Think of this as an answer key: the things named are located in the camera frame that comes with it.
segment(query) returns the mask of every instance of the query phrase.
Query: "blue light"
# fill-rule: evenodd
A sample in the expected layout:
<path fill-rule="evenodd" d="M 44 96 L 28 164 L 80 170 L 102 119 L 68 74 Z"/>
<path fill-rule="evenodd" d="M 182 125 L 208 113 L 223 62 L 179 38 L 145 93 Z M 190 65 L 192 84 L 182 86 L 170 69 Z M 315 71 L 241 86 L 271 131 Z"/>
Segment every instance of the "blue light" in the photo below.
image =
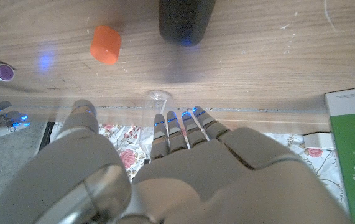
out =
<path fill-rule="evenodd" d="M 163 123 L 164 123 L 164 122 L 161 121 L 161 122 L 159 122 L 159 123 L 155 123 L 154 126 L 157 126 L 158 124 L 163 124 Z"/>
<path fill-rule="evenodd" d="M 53 64 L 54 53 L 44 52 L 39 59 L 39 68 L 41 72 L 47 72 Z"/>
<path fill-rule="evenodd" d="M 189 115 L 189 116 L 191 116 L 191 115 L 190 115 L 190 112 L 185 111 L 185 112 L 182 114 L 182 117 L 183 117 L 184 115 L 186 115 L 186 114 Z"/>
<path fill-rule="evenodd" d="M 181 44 L 182 44 L 183 46 L 191 46 L 192 43 L 191 43 L 191 40 L 190 40 L 190 39 L 184 38 L 184 39 L 182 39 Z"/>
<path fill-rule="evenodd" d="M 201 113 L 198 113 L 196 116 L 199 117 L 201 114 L 206 113 L 205 111 L 202 111 Z"/>

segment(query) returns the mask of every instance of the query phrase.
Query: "orange eraser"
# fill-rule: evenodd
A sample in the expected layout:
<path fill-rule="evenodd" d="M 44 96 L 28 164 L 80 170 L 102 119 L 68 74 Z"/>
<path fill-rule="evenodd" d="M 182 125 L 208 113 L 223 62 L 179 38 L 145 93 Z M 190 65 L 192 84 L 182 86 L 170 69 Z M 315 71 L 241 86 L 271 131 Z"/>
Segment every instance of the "orange eraser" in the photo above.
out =
<path fill-rule="evenodd" d="M 116 63 L 121 48 L 121 36 L 108 26 L 98 26 L 95 29 L 90 47 L 92 56 L 108 65 Z"/>

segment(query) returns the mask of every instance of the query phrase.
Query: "pink flower pattern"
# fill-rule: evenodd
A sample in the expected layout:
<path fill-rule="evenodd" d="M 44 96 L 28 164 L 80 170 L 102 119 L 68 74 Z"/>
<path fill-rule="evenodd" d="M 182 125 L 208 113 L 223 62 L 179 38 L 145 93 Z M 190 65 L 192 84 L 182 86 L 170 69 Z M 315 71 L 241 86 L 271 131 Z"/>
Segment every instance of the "pink flower pattern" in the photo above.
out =
<path fill-rule="evenodd" d="M 322 150 L 321 149 L 312 149 L 312 148 L 308 148 L 306 149 L 308 152 L 308 155 L 312 156 L 312 157 L 320 157 L 322 156 Z"/>
<path fill-rule="evenodd" d="M 105 129 L 105 130 L 111 130 L 111 129 L 113 129 L 114 128 L 114 126 L 113 125 L 109 125 L 109 124 L 103 124 L 103 128 Z"/>
<path fill-rule="evenodd" d="M 121 159 L 123 162 L 123 165 L 125 166 L 125 169 L 130 168 L 131 165 L 134 164 L 134 159 L 136 158 L 134 156 L 134 151 L 131 149 L 126 149 L 121 152 Z"/>

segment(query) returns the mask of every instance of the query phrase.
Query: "wood grain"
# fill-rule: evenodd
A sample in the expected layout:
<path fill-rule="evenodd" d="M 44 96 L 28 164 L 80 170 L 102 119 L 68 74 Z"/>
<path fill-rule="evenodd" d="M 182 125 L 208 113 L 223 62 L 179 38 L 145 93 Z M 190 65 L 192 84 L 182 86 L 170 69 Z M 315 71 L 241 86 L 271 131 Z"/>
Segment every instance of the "wood grain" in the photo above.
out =
<path fill-rule="evenodd" d="M 192 48 L 166 43 L 157 14 L 153 0 L 0 1 L 0 61 L 16 69 L 12 82 L 0 83 L 0 98 L 32 110 L 79 98 L 142 106 L 158 89 L 175 107 L 324 110 L 323 94 L 355 88 L 355 1 L 329 0 L 325 13 L 324 1 L 219 0 Z M 122 37 L 115 65 L 90 55 L 98 25 Z M 231 120 L 247 124 L 244 116 Z M 298 117 L 291 131 L 312 116 Z"/>

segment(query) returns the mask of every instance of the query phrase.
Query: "floral tablecloth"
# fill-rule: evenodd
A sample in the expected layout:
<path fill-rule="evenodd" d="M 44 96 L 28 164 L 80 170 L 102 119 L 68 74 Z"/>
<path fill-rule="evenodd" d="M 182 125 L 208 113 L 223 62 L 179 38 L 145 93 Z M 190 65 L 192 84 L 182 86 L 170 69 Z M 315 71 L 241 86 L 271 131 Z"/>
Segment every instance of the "floral tablecloth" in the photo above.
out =
<path fill-rule="evenodd" d="M 61 129 L 62 123 L 55 123 L 50 142 Z M 148 159 L 145 152 L 150 151 L 153 128 L 136 126 L 99 125 L 99 133 L 107 137 L 114 145 L 132 179 Z M 347 212 L 348 206 L 344 193 L 337 154 L 334 150 L 308 149 L 303 142 L 303 136 L 295 134 L 271 134 L 268 137 L 278 141 L 300 156 L 314 172 L 322 184 L 331 192 L 336 201 Z"/>

